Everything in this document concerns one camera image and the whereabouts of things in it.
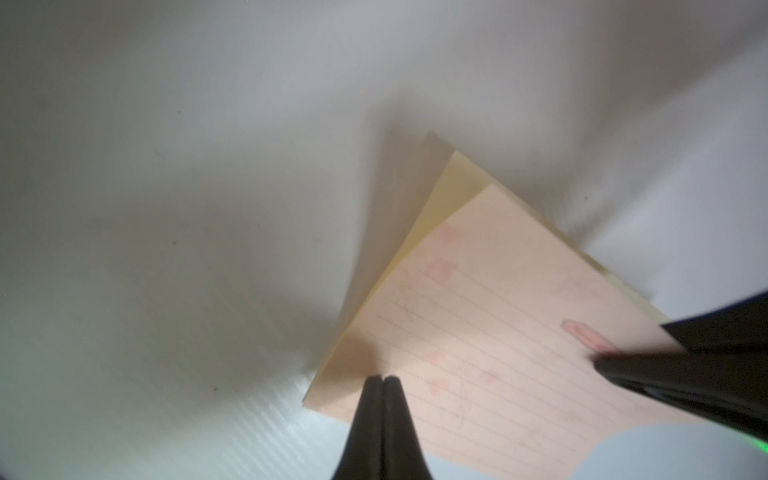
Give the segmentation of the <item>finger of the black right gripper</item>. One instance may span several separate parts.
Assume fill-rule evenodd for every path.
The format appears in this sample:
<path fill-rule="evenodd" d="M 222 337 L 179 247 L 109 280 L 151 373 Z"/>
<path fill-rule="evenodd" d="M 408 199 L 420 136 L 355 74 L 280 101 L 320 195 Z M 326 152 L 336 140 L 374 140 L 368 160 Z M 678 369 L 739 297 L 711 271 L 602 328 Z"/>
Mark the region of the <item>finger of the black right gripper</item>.
<path fill-rule="evenodd" d="M 662 328 L 691 353 L 767 350 L 767 292 Z"/>
<path fill-rule="evenodd" d="M 767 352 L 630 355 L 597 358 L 613 385 L 767 439 Z"/>

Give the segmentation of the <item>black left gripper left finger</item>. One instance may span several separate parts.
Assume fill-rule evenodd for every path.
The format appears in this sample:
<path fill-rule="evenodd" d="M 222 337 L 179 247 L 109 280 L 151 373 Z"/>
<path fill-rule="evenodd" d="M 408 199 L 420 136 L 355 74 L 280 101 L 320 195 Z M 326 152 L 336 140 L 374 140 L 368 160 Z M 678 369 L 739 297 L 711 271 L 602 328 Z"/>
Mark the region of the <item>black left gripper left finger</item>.
<path fill-rule="evenodd" d="M 383 473 L 384 380 L 368 377 L 333 480 L 375 480 Z"/>

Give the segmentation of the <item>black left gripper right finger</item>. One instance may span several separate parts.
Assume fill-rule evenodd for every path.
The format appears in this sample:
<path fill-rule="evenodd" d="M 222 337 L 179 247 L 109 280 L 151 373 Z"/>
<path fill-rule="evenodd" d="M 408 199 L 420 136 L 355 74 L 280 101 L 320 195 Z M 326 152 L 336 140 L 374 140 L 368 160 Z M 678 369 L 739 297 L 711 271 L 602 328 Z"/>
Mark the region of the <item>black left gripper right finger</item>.
<path fill-rule="evenodd" d="M 408 407 L 402 382 L 383 382 L 382 478 L 432 480 Z"/>

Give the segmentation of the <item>yellow letter paper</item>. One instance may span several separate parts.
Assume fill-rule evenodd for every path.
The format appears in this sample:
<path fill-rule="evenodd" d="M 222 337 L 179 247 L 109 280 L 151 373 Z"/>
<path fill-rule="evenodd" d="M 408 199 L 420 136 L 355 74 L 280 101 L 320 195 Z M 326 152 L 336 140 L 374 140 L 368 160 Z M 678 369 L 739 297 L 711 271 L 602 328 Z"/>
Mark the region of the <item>yellow letter paper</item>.
<path fill-rule="evenodd" d="M 303 404 L 350 421 L 364 380 L 394 375 L 427 452 L 499 479 L 563 479 L 617 433 L 694 422 L 593 367 L 679 352 L 660 317 L 454 152 Z"/>

